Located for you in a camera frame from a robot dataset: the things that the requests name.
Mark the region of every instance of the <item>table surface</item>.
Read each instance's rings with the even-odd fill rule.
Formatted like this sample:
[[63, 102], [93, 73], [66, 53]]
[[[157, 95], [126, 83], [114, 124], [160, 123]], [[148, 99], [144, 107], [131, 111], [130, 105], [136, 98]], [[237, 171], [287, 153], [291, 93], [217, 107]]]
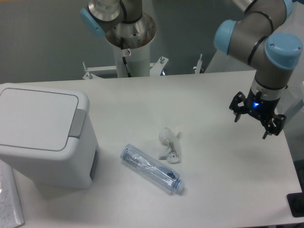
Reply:
[[[293, 218], [288, 193], [300, 192], [284, 133], [262, 139], [248, 115], [234, 123], [233, 96], [249, 91], [254, 71], [145, 78], [40, 82], [90, 99], [100, 153], [92, 187], [35, 184], [15, 172], [25, 227], [238, 228], [304, 222]], [[165, 149], [159, 132], [181, 129], [181, 163], [169, 165], [185, 182], [168, 195], [129, 167], [128, 143], [154, 158]]]

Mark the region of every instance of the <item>clear plastic bottle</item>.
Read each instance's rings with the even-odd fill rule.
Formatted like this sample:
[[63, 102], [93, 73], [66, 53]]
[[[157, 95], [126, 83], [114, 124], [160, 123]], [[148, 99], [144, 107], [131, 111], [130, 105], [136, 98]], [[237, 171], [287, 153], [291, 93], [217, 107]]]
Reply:
[[170, 167], [145, 154], [132, 144], [125, 147], [120, 157], [135, 171], [151, 178], [166, 190], [181, 194], [185, 183], [180, 180], [180, 175]]

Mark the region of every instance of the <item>blue joint cap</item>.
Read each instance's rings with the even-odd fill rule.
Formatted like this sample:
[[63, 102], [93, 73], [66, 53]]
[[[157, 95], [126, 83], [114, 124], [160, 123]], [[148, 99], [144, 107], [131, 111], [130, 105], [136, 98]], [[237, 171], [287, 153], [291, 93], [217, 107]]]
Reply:
[[267, 58], [275, 66], [293, 70], [299, 62], [303, 45], [297, 36], [278, 32], [267, 39], [264, 49]]
[[102, 37], [105, 32], [97, 24], [97, 22], [92, 18], [88, 11], [85, 8], [82, 8], [80, 11], [81, 19], [85, 23], [86, 27], [97, 37]]
[[286, 19], [287, 19], [293, 12], [294, 3], [292, 0], [284, 0], [284, 3], [286, 5]]
[[214, 46], [228, 55], [229, 44], [233, 29], [236, 25], [234, 20], [225, 20], [218, 28], [214, 37]]

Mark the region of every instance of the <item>gray wall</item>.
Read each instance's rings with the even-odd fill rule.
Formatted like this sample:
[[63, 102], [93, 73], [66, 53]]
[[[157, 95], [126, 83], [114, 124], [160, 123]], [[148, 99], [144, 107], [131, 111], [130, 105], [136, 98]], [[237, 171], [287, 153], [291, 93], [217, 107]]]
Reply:
[[[105, 38], [96, 38], [79, 11], [87, 0], [0, 2], [0, 83], [81, 79], [87, 67], [113, 66]], [[157, 24], [151, 61], [170, 59], [168, 74], [189, 74], [203, 53], [207, 67], [213, 37], [226, 19], [242, 12], [230, 0], [143, 0]]]

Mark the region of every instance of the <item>blue led light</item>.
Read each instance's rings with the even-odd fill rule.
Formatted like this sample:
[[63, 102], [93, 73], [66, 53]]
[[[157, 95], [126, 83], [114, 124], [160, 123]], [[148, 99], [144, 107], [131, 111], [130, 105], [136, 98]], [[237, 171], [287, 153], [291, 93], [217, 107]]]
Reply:
[[258, 107], [259, 105], [260, 105], [260, 104], [257, 103], [257, 102], [254, 102], [254, 103], [253, 103], [253, 107], [254, 107], [254, 108]]

